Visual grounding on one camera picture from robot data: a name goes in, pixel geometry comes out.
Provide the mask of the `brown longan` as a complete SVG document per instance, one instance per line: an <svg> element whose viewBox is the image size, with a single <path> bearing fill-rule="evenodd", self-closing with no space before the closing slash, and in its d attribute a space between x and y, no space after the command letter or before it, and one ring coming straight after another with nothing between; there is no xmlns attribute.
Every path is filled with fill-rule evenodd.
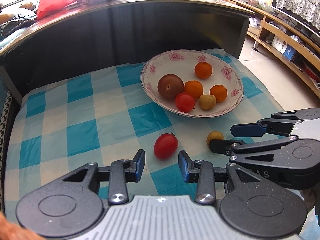
<svg viewBox="0 0 320 240"><path fill-rule="evenodd" d="M217 102L216 97L211 94L201 95L199 97L199 106L205 111L208 111L214 108L216 105L216 102Z"/></svg>
<svg viewBox="0 0 320 240"><path fill-rule="evenodd" d="M206 139L206 142L207 142L207 145L209 145L209 143L212 141L212 140L224 140L225 137L224 135L219 132L219 131L212 131L208 134L207 136L207 139Z"/></svg>

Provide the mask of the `red cherry tomato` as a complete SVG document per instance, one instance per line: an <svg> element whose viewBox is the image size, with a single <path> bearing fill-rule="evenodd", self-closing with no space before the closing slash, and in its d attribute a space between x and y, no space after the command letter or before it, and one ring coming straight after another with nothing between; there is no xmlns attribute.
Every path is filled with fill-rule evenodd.
<svg viewBox="0 0 320 240"><path fill-rule="evenodd" d="M158 159L169 159L178 149L178 139L173 133L160 135L153 147L153 153Z"/></svg>
<svg viewBox="0 0 320 240"><path fill-rule="evenodd" d="M195 107L195 100L188 93L180 93L175 98L177 109L184 113L189 113Z"/></svg>

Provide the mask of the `orange mandarin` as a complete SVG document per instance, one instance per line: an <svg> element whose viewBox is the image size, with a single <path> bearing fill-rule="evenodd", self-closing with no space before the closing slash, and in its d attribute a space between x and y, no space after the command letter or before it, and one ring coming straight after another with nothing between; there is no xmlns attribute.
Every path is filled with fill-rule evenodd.
<svg viewBox="0 0 320 240"><path fill-rule="evenodd" d="M199 79L208 79L212 75L213 68L207 62L199 62L195 65L194 72Z"/></svg>
<svg viewBox="0 0 320 240"><path fill-rule="evenodd" d="M191 95L194 100L198 100L203 95L203 85L197 80L190 80L184 84L184 92Z"/></svg>
<svg viewBox="0 0 320 240"><path fill-rule="evenodd" d="M210 95L215 96L217 102L223 102L227 98L228 92L225 86L214 85L210 89Z"/></svg>

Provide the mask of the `large dark red plum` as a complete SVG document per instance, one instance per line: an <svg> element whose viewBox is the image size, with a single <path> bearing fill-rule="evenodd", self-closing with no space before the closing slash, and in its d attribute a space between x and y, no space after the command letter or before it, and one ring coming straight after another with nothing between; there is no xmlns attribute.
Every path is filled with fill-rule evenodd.
<svg viewBox="0 0 320 240"><path fill-rule="evenodd" d="M178 94L184 92L184 83L177 75L166 74L160 78L157 89L161 97L172 101Z"/></svg>

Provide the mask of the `blue white checkered tablecloth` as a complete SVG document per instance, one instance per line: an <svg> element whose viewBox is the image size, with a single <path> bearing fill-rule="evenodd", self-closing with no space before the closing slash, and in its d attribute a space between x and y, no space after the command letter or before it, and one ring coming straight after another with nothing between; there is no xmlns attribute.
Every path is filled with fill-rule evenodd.
<svg viewBox="0 0 320 240"><path fill-rule="evenodd" d="M231 112L213 118L172 113L144 92L146 64L123 64L37 88L22 101L10 135L4 177L4 215L9 224L41 239L306 239L309 207L297 189L282 187L213 153L206 139L219 131L285 112L234 57L244 96ZM153 153L157 138L173 133L178 149L169 159ZM108 204L108 182L98 168L145 151L138 183L127 183L129 202ZM197 184L186 183L178 154L225 168L216 203L197 204Z"/></svg>

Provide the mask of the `wooden tv cabinet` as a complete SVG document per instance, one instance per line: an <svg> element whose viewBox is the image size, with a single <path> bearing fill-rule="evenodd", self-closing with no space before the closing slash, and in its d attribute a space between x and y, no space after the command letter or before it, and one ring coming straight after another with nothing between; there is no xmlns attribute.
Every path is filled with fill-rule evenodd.
<svg viewBox="0 0 320 240"><path fill-rule="evenodd" d="M264 47L319 96L319 46L294 26L269 12L239 0L222 0L254 12L247 34L253 50Z"/></svg>

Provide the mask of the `white floral porcelain bowl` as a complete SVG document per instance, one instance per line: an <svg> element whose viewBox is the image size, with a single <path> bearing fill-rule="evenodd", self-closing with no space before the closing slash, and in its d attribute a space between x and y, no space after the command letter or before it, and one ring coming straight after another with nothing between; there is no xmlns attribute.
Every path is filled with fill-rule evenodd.
<svg viewBox="0 0 320 240"><path fill-rule="evenodd" d="M161 53L144 65L140 80L157 105L191 118L227 114L244 96L244 85L231 61L217 53L184 49Z"/></svg>

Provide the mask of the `dark coffee table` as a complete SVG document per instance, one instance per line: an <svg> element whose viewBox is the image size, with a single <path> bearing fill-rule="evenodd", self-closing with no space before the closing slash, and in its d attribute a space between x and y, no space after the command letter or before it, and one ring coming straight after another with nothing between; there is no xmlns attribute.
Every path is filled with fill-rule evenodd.
<svg viewBox="0 0 320 240"><path fill-rule="evenodd" d="M35 88L175 49L239 57L252 12L222 0L115 0L45 17L1 48L21 96Z"/></svg>

